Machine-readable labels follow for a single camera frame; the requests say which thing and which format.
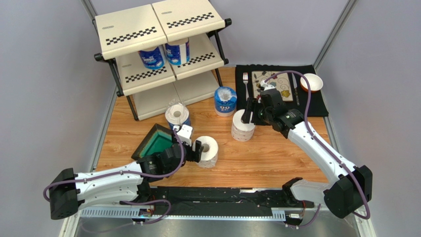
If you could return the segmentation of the blue cartoon-face roll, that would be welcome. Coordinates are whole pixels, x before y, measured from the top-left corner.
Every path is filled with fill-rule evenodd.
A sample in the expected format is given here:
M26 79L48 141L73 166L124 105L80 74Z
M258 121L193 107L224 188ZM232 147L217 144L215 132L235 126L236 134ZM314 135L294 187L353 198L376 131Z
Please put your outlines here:
M214 92L214 110L220 117L228 117L235 113L237 93L234 89L221 86Z

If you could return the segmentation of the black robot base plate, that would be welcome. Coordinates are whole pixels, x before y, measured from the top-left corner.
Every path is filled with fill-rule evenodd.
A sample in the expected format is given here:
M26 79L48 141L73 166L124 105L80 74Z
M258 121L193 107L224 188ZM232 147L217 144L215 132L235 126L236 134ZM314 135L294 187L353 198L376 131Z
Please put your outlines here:
M154 214L178 216L272 216L273 208L292 208L302 212L303 208L314 208L309 201L292 201L281 189L237 189L206 187L156 187L150 188L134 202L159 200L154 204Z

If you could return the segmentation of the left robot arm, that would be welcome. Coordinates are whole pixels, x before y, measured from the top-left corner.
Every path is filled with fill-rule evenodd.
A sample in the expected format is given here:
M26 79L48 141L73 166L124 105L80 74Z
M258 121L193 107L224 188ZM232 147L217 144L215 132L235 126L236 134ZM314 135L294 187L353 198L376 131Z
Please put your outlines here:
M108 171L74 173L72 168L64 169L43 194L49 202L50 217L60 220L80 209L114 202L144 205L150 195L149 183L173 175L187 161L199 162L202 151L199 140L193 145L174 142L162 152Z

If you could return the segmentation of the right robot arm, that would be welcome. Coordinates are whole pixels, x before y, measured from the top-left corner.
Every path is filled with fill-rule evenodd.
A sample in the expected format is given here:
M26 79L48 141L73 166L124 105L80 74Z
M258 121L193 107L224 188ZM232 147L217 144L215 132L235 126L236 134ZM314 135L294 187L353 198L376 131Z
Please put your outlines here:
M361 206L367 207L372 197L373 173L363 165L356 166L339 154L312 127L297 109L288 109L281 93L272 88L260 98L249 98L241 121L271 126L301 148L320 168L326 183L293 178L282 186L287 201L310 201L325 205L336 217L343 219Z

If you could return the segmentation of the plastic-wrapped roll blue label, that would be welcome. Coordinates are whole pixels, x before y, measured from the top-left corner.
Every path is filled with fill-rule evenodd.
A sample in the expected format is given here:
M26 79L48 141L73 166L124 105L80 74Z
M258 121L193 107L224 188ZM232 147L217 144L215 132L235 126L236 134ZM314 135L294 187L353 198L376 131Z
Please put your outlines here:
M171 100L165 111L165 118L170 129L175 125L191 126L190 112L188 108L179 100Z

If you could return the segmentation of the white red-floral paper roll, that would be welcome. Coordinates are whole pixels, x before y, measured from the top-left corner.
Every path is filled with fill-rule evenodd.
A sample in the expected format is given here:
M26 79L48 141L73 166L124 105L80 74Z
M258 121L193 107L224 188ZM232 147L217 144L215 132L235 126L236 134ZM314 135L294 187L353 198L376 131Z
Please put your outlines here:
M255 131L255 125L250 123L243 123L241 118L244 114L245 110L241 109L238 110L232 119L232 127L231 127L231 136L240 142L246 142L253 137Z

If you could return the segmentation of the dark blue roll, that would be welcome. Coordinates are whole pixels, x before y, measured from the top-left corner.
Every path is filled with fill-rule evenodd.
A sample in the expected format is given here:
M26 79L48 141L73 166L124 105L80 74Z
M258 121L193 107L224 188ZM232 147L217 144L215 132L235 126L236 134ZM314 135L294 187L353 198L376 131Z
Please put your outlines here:
M190 61L189 38L183 38L164 45L167 60L170 64L181 66Z
M138 54L147 69L158 70L166 63L166 57L161 45L140 50Z

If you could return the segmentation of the white floral paper roll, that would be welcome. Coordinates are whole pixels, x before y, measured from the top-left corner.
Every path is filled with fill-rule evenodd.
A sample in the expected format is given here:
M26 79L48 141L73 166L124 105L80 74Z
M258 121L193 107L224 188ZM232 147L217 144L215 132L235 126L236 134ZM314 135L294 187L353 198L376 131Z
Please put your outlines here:
M201 146L204 147L201 152L201 160L197 163L197 166L201 168L213 168L218 160L218 143L210 136L200 136L196 141L201 142Z

